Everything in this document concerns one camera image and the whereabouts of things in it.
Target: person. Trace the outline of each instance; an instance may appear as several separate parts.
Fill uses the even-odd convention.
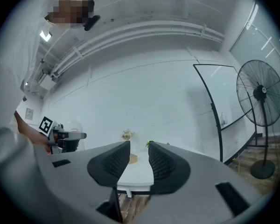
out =
[[[53,25],[82,26],[93,11],[93,0],[22,0],[12,11],[0,31],[0,127],[20,132],[49,151],[47,137],[26,124],[16,108],[35,67],[41,31],[47,35]]]

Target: white shirt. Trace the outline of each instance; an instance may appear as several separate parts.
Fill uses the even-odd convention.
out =
[[[35,67],[44,17],[58,0],[22,0],[0,30],[0,127],[9,126],[24,93],[20,90]]]

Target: ceiling light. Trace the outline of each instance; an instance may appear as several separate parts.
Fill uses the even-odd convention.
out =
[[[266,58],[272,53],[273,50],[275,50],[275,48],[273,48],[270,53],[266,55]]]
[[[40,36],[47,42],[51,38],[52,34],[49,32],[49,34],[47,36],[45,36],[45,34],[42,31],[40,33]]]
[[[271,40],[271,38],[272,38],[272,37],[270,36],[269,40],[266,41],[266,43],[263,45],[263,47],[261,48],[261,50],[263,50],[263,49],[266,47],[266,45],[269,43],[269,41]]]

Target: cable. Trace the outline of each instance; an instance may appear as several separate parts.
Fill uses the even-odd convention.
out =
[[[271,113],[271,109],[270,106],[268,104],[266,104],[269,112],[270,112],[270,116],[271,116],[271,121],[272,121],[272,113]],[[274,140],[275,140],[275,154],[276,154],[276,158],[277,158],[277,173],[276,173],[276,178],[273,184],[273,187],[275,188],[276,186],[276,182],[277,182],[277,178],[279,175],[279,158],[278,158],[278,152],[277,152],[277,140],[276,140],[276,135],[275,135],[275,131],[274,131],[274,124],[272,124],[272,131],[273,131],[273,135],[274,135]]]
[[[239,173],[239,166],[240,166],[240,162],[239,162],[239,153],[238,153],[238,173]]]

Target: ceiling pipe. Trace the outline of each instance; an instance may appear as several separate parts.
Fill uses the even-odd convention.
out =
[[[202,30],[201,30],[201,34],[200,34],[201,38],[204,37],[205,29],[206,29],[206,25],[204,25]]]
[[[178,15],[168,15],[168,14],[160,14],[160,13],[158,13],[158,14],[154,14],[154,18],[155,18],[155,20],[160,20],[160,21],[162,21],[162,20],[164,20],[164,17],[166,17],[166,19],[168,19],[168,18],[170,18],[170,20],[171,21],[180,21],[180,19],[182,19],[182,20],[185,20],[185,18],[183,17],[183,16],[178,16]],[[121,25],[121,26],[123,26],[123,24],[124,25],[126,25],[127,23],[130,23],[130,24],[134,24],[134,23],[138,23],[138,22],[140,22],[140,21],[143,21],[144,19],[145,19],[146,17],[143,17],[143,14],[142,15],[140,15],[140,16],[134,16],[133,17],[133,20],[131,20],[131,19],[116,19],[116,24],[119,24],[119,25]],[[199,22],[202,22],[202,21],[199,21],[199,20],[193,20],[192,22],[197,22],[197,23],[199,23]],[[73,46],[75,46],[75,47],[78,47],[78,46],[80,46],[80,45],[82,45],[82,44],[84,44],[85,43],[85,41],[78,41],[78,42],[76,42]],[[68,49],[66,52],[64,52],[64,54],[60,57],[60,59],[59,60],[63,60],[64,59],[64,57],[69,53],[71,51],[71,48],[70,49]]]
[[[149,36],[157,36],[157,35],[190,35],[190,36],[196,36],[196,37],[201,37],[201,32],[200,31],[194,31],[194,32],[185,32],[183,29],[181,28],[167,28],[164,29],[163,31],[157,30],[157,28],[155,29],[147,29],[145,30],[144,34],[139,35],[139,32],[137,33],[137,36],[131,36],[133,34],[135,34],[135,32],[129,32],[129,33],[124,33],[126,36],[123,37],[123,39],[118,40],[117,38],[110,38],[100,44],[97,44],[95,46],[92,46],[91,48],[87,49],[86,51],[84,51],[82,53],[83,58],[90,56],[100,50],[103,50],[105,48],[108,48],[110,46],[122,43],[122,42],[126,42],[126,41],[130,41],[130,40],[134,40],[137,38],[142,38],[142,37],[149,37]],[[223,40],[218,40],[216,37],[211,36],[211,35],[206,35],[204,34],[204,38],[206,39],[210,39],[216,42],[220,42],[222,43]],[[66,64],[64,67],[62,67],[59,71],[58,74],[61,75],[62,73],[64,73],[68,68],[70,68],[72,65],[74,65],[76,62],[78,62],[80,60],[79,57],[76,57],[73,61],[71,61],[70,63]]]
[[[64,32],[62,32],[62,34],[56,39],[56,41],[54,41],[54,43],[50,46],[50,48],[49,48],[48,50],[47,50],[44,46],[42,46],[42,48],[43,48],[44,50],[47,51],[46,54],[45,54],[45,56],[43,57],[43,60],[46,59],[46,57],[47,57],[48,54],[52,55],[56,60],[59,60],[55,55],[53,55],[52,53],[50,53],[50,51],[51,51],[52,48],[55,46],[55,44],[60,40],[60,38],[63,37],[64,34],[67,33],[68,30],[69,30],[69,29],[66,29]],[[40,63],[39,66],[38,66],[37,69],[36,69],[36,72],[35,72],[35,74],[34,74],[34,76],[33,76],[33,79],[32,79],[33,82],[35,81],[35,77],[36,77],[37,72],[38,72],[38,70],[39,70],[39,68],[40,68],[41,65],[42,65],[42,63]]]
[[[84,57],[83,55],[80,53],[80,51],[76,48],[76,47],[73,47],[74,51],[76,52],[76,54],[81,58],[81,60],[84,60]]]
[[[37,84],[37,81],[35,80],[35,77],[36,77],[36,74],[37,74],[37,72],[38,72],[38,70],[39,70],[39,68],[41,67],[42,64],[43,64],[42,62],[39,63],[39,65],[38,65],[38,67],[37,67],[37,69],[36,69],[36,72],[34,73],[34,76],[33,76],[33,78],[31,79],[31,81],[32,81],[32,82],[35,82],[36,84]]]
[[[138,22],[138,23],[134,23],[134,24],[125,25],[120,28],[115,28],[110,31],[104,32],[104,33],[90,39],[89,41],[85,42],[84,44],[78,46],[77,49],[81,50],[81,49],[85,48],[86,46],[88,46],[89,44],[93,44],[94,42],[96,42],[100,39],[113,35],[114,33],[123,32],[123,31],[126,31],[128,29],[133,29],[133,28],[143,28],[144,26],[157,26],[157,25],[159,25],[159,26],[182,26],[182,27],[188,27],[188,28],[204,29],[204,26],[202,26],[202,25],[197,25],[197,24],[183,22],[183,21],[144,21],[144,22]],[[217,32],[217,31],[214,31],[212,29],[205,28],[204,31],[213,33],[219,37],[224,38],[223,34]],[[53,68],[52,73],[58,71],[63,66],[63,64],[65,62],[67,62],[75,54],[76,54],[75,51],[72,51],[71,53],[69,53],[56,67]]]

